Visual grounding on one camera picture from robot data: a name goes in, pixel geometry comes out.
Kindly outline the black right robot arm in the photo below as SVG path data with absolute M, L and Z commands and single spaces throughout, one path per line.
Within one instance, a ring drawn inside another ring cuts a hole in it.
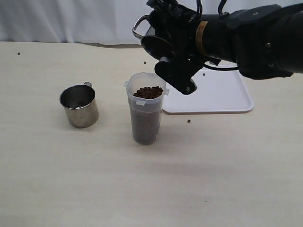
M 206 62 L 236 64 L 243 76 L 286 78 L 303 71 L 303 5 L 277 4 L 233 13 L 202 14 L 175 0 L 150 0 L 148 21 L 157 44 L 146 51 L 158 60 L 156 74 L 184 95 L 196 91 L 193 76 Z

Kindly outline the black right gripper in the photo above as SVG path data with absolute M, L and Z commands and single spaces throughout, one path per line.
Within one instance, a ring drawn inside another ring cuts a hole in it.
M 221 25 L 222 8 L 217 14 L 203 14 L 201 1 L 197 1 L 197 9 L 192 10 L 176 0 L 149 0 L 147 5 L 153 10 L 150 13 L 151 25 L 168 37 L 173 47 L 172 58 L 161 57 L 155 65 L 155 73 L 184 95 L 197 90 L 192 77 L 203 68 L 206 62 L 217 66 L 220 59 L 206 52 L 203 38 L 208 25 Z

